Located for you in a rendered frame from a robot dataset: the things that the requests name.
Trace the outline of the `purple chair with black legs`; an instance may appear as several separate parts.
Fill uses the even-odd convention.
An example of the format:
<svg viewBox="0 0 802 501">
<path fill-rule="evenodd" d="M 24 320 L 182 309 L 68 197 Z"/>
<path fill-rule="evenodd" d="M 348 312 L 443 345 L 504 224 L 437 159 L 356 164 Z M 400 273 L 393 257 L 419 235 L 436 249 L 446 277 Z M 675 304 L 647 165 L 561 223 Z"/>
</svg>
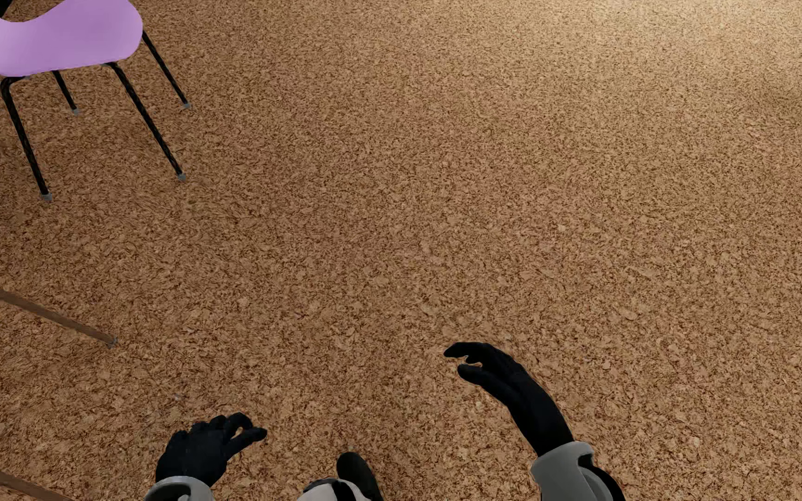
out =
<svg viewBox="0 0 802 501">
<path fill-rule="evenodd" d="M 147 46 L 183 107 L 189 109 L 190 102 L 144 30 L 142 18 L 130 0 L 62 0 L 33 19 L 9 21 L 0 17 L 0 93 L 43 200 L 51 201 L 52 195 L 28 140 L 10 88 L 27 77 L 53 74 L 71 110 L 78 114 L 78 107 L 61 73 L 94 65 L 109 67 L 116 73 L 172 165 L 177 179 L 185 180 L 182 167 L 150 118 L 126 73 L 118 65 L 119 61 L 132 56 L 140 43 Z"/>
</svg>

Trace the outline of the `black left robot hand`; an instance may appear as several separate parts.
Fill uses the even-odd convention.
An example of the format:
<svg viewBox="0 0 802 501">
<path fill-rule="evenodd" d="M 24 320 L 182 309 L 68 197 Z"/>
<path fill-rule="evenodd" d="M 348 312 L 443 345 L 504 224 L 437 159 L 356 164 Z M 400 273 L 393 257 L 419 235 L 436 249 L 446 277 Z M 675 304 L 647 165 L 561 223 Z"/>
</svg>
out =
<svg viewBox="0 0 802 501">
<path fill-rule="evenodd" d="M 184 476 L 212 487 L 233 457 L 266 436 L 267 430 L 254 426 L 243 413 L 195 423 L 189 430 L 172 435 L 157 462 L 155 481 Z"/>
</svg>

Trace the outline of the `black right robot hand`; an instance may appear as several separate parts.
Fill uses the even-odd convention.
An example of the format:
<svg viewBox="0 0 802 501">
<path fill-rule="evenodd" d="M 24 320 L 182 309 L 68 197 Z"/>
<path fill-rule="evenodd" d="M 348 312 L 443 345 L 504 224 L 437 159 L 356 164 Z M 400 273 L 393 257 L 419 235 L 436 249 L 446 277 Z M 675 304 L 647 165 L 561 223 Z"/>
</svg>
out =
<svg viewBox="0 0 802 501">
<path fill-rule="evenodd" d="M 550 394 L 512 356 L 484 342 L 456 342 L 443 355 L 463 359 L 464 381 L 480 386 L 507 407 L 537 456 L 574 441 L 563 413 Z"/>
</svg>

